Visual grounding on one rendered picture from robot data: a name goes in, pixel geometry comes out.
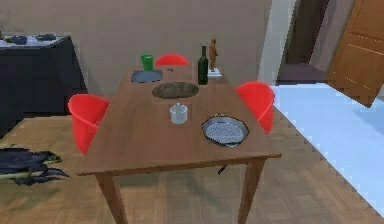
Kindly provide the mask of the clear glass cup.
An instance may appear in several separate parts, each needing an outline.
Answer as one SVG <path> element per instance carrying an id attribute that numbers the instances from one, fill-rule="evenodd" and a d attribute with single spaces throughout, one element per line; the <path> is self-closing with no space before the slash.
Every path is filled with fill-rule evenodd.
<path id="1" fill-rule="evenodd" d="M 171 121 L 174 124 L 183 124 L 188 119 L 188 107 L 186 105 L 176 103 L 170 107 Z"/>

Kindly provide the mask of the brown round plate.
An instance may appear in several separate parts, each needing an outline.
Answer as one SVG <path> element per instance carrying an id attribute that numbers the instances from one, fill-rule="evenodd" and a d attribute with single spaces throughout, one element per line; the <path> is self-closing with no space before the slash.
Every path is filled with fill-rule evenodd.
<path id="1" fill-rule="evenodd" d="M 155 87 L 152 95 L 161 99 L 178 99 L 195 96 L 198 92 L 199 88 L 192 83 L 172 82 Z"/>

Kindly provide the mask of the black frying pan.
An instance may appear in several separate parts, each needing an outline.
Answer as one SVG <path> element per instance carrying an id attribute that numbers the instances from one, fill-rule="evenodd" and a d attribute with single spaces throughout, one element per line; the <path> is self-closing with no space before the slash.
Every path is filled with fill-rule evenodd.
<path id="1" fill-rule="evenodd" d="M 224 114 L 208 118 L 201 127 L 205 138 L 221 147 L 237 147 L 250 134 L 242 120 Z"/>

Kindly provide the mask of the dark green bottle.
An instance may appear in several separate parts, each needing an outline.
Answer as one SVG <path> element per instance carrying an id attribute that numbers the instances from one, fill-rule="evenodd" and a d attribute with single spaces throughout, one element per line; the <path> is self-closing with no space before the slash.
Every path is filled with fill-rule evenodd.
<path id="1" fill-rule="evenodd" d="M 208 58 L 206 56 L 206 46 L 201 47 L 201 56 L 198 60 L 198 84 L 206 85 L 208 83 Z"/>

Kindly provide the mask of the red chair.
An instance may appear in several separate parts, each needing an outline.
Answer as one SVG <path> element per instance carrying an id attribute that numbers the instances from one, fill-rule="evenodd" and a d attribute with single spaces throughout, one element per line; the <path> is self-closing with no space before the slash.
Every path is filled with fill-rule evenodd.
<path id="1" fill-rule="evenodd" d="M 188 60 L 180 54 L 165 54 L 156 59 L 155 65 L 188 65 Z"/>
<path id="2" fill-rule="evenodd" d="M 263 82 L 247 82 L 236 88 L 237 94 L 251 110 L 258 123 L 269 134 L 273 127 L 274 92 Z"/>
<path id="3" fill-rule="evenodd" d="M 109 105 L 109 100 L 91 94 L 75 94 L 69 99 L 74 139 L 83 155 L 88 152 Z"/>

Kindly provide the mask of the brown wooden dining table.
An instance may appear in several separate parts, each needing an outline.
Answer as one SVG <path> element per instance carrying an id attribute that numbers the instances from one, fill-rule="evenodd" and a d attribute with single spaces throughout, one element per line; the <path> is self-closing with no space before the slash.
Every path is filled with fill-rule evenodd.
<path id="1" fill-rule="evenodd" d="M 126 75 L 93 138 L 79 173 L 96 177 L 116 224 L 129 224 L 116 176 L 244 164 L 245 179 L 237 224 L 246 224 L 265 161 L 281 154 L 224 76 L 211 79 L 190 98 L 159 99 L 156 82 L 133 83 Z M 188 107 L 183 124 L 171 121 L 170 107 Z M 201 124 L 224 114 L 242 120 L 250 134 L 237 147 L 217 146 Z"/>

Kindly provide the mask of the brown figurine on white base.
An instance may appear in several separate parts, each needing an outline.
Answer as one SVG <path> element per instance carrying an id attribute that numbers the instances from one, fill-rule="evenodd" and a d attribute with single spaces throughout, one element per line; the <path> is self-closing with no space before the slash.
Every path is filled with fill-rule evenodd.
<path id="1" fill-rule="evenodd" d="M 212 38 L 211 43 L 209 45 L 209 69 L 208 69 L 209 77 L 220 76 L 220 71 L 216 68 L 216 59 L 218 57 L 216 42 L 217 40 L 215 38 Z"/>

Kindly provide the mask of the green cup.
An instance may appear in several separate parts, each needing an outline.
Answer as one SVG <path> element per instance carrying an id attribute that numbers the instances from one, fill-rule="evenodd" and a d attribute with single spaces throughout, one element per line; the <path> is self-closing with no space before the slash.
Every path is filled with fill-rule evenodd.
<path id="1" fill-rule="evenodd" d="M 153 56 L 152 55 L 142 55 L 141 56 L 141 62 L 143 69 L 145 71 L 152 71 L 154 67 L 154 62 L 153 62 Z"/>

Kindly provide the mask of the black cabinet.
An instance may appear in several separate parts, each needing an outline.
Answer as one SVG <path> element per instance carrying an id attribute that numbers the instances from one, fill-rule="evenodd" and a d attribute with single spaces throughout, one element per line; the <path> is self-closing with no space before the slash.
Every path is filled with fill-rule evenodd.
<path id="1" fill-rule="evenodd" d="M 70 36 L 0 40 L 0 138 L 27 117 L 67 115 L 70 97 L 86 91 Z"/>

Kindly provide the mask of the brown wooden room door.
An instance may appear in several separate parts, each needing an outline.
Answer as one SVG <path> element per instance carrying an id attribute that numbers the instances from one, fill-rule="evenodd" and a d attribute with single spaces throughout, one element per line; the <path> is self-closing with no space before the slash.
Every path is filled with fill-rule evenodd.
<path id="1" fill-rule="evenodd" d="M 355 0 L 325 83 L 373 104 L 384 84 L 384 0 Z"/>

